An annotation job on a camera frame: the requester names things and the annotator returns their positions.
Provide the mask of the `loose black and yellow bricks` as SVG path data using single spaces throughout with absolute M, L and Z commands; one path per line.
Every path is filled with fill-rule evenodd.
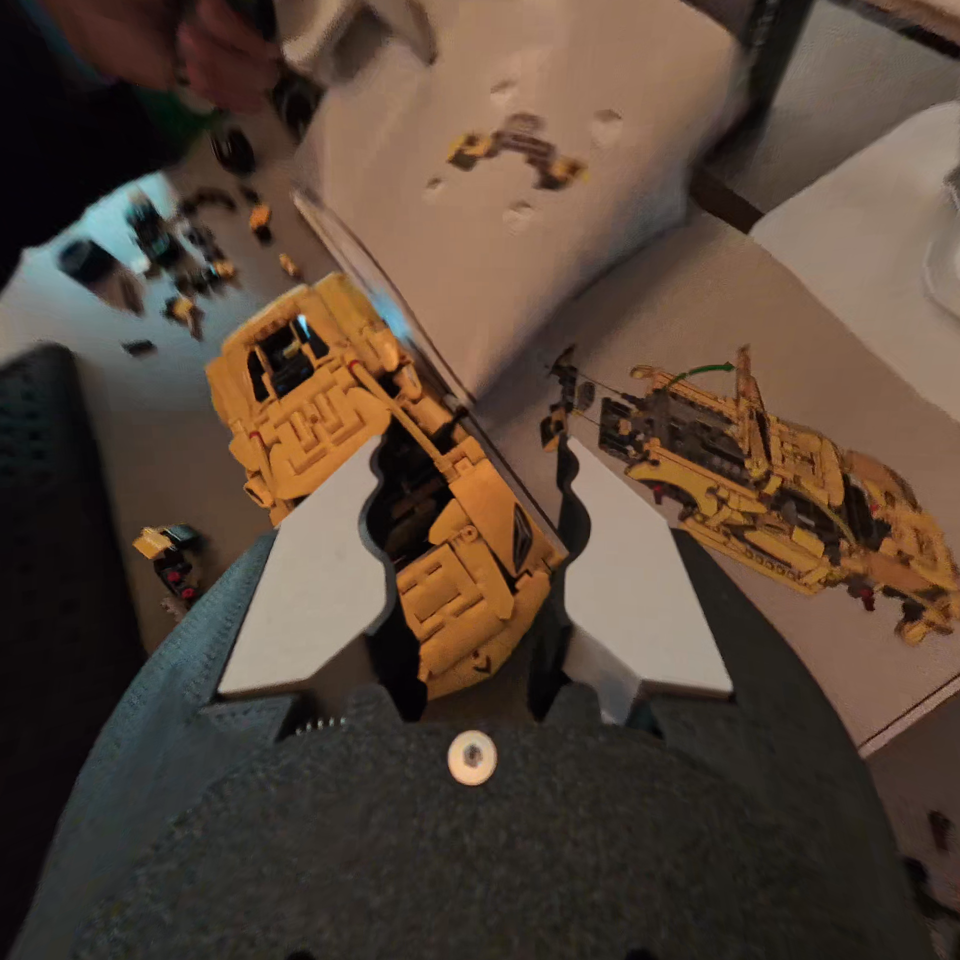
M 261 245 L 273 240 L 272 209 L 252 188 L 239 187 L 249 205 L 247 226 Z M 199 219 L 205 208 L 237 211 L 234 196 L 221 188 L 198 188 L 179 200 L 170 216 L 162 215 L 154 201 L 142 190 L 128 195 L 126 224 L 146 263 L 143 279 L 166 277 L 174 294 L 164 300 L 161 315 L 170 324 L 182 328 L 198 342 L 205 340 L 205 310 L 200 300 L 222 297 L 239 288 L 239 271 L 227 256 L 212 229 Z M 122 342 L 124 352 L 133 358 L 155 354 L 159 347 L 151 340 Z

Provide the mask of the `yellow black brick assembly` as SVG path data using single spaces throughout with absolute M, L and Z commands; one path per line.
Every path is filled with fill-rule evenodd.
M 203 595 L 202 559 L 207 539 L 194 527 L 179 523 L 146 526 L 133 540 L 133 549 L 150 562 L 171 602 L 189 610 Z

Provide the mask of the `yellow toy brick car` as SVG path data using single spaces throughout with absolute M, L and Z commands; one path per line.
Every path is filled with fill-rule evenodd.
M 386 553 L 428 700 L 493 678 L 564 552 L 370 301 L 342 273 L 238 328 L 206 369 L 245 492 L 279 526 L 366 442 L 386 441 L 368 529 Z

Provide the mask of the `instruction board on stand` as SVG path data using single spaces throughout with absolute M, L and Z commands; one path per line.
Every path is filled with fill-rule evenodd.
M 958 102 L 901 122 L 750 237 L 923 399 L 959 417 Z

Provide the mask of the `green plastic bin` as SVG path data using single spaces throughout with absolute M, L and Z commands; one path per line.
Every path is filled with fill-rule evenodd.
M 191 144 L 222 115 L 217 107 L 189 101 L 177 91 L 145 91 L 142 99 L 157 130 L 179 146 Z

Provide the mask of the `person's left forearm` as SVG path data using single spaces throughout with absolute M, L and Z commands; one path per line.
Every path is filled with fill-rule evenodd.
M 84 90 L 19 2 L 1 6 L 1 287 L 23 253 L 183 157 L 121 82 Z

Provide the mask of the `open instruction booklet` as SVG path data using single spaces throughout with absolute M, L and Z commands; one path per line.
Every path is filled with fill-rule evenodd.
M 717 561 L 861 755 L 958 700 L 958 420 L 751 235 L 690 209 L 738 42 L 685 2 L 421 2 L 323 86 L 294 198 L 558 523 L 539 423 Z

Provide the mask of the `person's left hand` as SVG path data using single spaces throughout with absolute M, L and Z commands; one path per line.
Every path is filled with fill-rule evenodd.
M 221 1 L 48 1 L 79 57 L 149 90 L 186 87 L 234 114 L 257 114 L 277 82 L 279 49 Z

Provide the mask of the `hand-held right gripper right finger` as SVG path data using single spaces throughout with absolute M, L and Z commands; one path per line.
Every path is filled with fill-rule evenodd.
M 529 710 L 587 687 L 601 719 L 656 724 L 655 702 L 728 707 L 734 682 L 673 530 L 578 439 L 561 437 L 558 534 L 567 550 L 531 630 Z

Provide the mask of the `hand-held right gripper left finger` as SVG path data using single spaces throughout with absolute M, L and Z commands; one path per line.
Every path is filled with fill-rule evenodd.
M 396 572 L 368 524 L 384 446 L 365 441 L 277 526 L 219 680 L 223 700 L 301 695 L 333 718 L 354 690 L 378 683 L 405 721 L 423 716 Z

